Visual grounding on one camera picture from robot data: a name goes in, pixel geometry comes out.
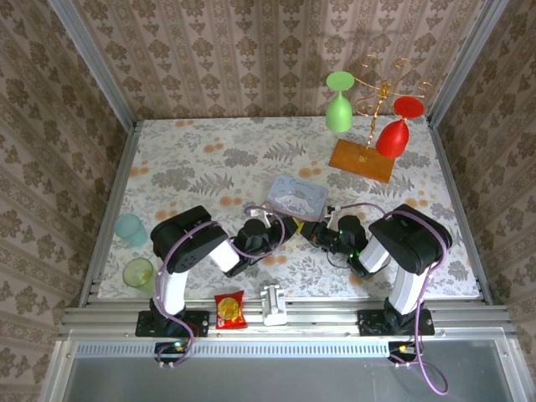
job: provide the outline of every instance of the red snack package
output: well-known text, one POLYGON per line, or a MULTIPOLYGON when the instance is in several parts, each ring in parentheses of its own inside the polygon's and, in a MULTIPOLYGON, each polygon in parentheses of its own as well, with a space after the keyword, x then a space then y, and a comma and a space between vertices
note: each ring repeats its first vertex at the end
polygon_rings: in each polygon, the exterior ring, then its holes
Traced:
POLYGON ((214 296, 218 313, 216 329, 238 329, 248 326, 242 314, 243 296, 244 291, 214 296))

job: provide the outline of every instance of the yellow-green plastic cup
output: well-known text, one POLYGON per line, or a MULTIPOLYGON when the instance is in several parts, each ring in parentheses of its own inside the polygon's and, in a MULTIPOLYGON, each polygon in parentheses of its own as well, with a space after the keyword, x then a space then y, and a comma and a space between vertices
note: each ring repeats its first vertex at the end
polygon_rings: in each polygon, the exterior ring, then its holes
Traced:
POLYGON ((123 268, 123 281, 130 287, 147 294, 152 294, 155 288, 157 272, 147 258, 138 257, 128 261, 123 268))

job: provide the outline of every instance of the wall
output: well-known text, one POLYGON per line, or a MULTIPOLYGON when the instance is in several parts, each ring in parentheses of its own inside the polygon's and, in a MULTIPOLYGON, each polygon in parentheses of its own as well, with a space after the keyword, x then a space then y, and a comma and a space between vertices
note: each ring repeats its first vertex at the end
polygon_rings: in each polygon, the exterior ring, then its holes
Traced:
MULTIPOLYGON (((482 0, 75 0, 138 120, 316 116, 328 72, 410 58, 440 89, 482 0)), ((400 77, 391 69, 387 78, 400 77)), ((356 88, 352 98, 357 99, 356 88)))
POLYGON ((440 124, 497 302, 536 378, 536 2, 511 1, 440 124))
POLYGON ((126 133, 46 1, 0 2, 0 400, 35 400, 126 133))

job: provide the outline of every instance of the black mounting bracket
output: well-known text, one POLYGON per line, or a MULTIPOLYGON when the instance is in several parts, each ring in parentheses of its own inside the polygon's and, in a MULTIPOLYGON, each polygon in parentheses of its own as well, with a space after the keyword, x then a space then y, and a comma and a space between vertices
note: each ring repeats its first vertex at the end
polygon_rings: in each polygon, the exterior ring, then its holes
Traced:
MULTIPOLYGON (((409 320, 404 326, 394 329, 389 325, 384 309, 359 310, 358 328, 361 337, 378 337, 387 335, 415 335, 415 319, 409 320)), ((430 310, 422 309, 419 317, 419 334, 434 335, 434 322, 430 310)))
MULTIPOLYGON (((206 338, 209 335, 210 312, 187 310, 181 320, 192 329, 196 338, 206 338)), ((140 338, 188 338, 188 331, 179 326, 158 325, 154 313, 139 312, 136 324, 136 336, 140 338)))

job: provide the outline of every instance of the floral tablecloth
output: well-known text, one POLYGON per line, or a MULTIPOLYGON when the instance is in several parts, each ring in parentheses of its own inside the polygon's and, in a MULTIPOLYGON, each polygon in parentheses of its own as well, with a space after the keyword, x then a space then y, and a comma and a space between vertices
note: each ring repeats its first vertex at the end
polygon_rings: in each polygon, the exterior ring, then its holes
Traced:
MULTIPOLYGON (((391 121, 380 117, 378 132, 391 121)), ((434 275, 427 297, 479 297, 424 120, 409 122, 410 142, 396 160, 389 184, 327 165, 339 138, 364 144, 369 124, 369 118, 356 117, 352 130, 335 134, 326 128, 323 117, 144 121, 121 214, 137 214, 149 232, 168 217, 201 204, 229 235, 235 235, 247 219, 244 208, 262 204, 275 177, 285 173, 326 186, 331 205, 368 201, 391 210, 407 203, 437 219, 450 230, 454 245, 434 275)), ((365 226, 379 218, 375 209, 366 207, 345 213, 357 214, 365 226)), ((161 264, 150 240, 132 248, 114 236, 99 297, 147 298, 121 278, 123 266, 137 256, 148 258, 155 267, 161 264)), ((342 257, 334 256, 332 261, 343 264, 342 257)), ((295 234, 274 255, 232 279, 208 258, 201 261, 189 273, 186 297, 208 298, 239 289, 246 296, 259 296, 260 288, 273 281, 281 284, 287 296, 385 297, 396 270, 391 262, 371 280, 362 281, 349 269, 329 265, 325 253, 295 234)))

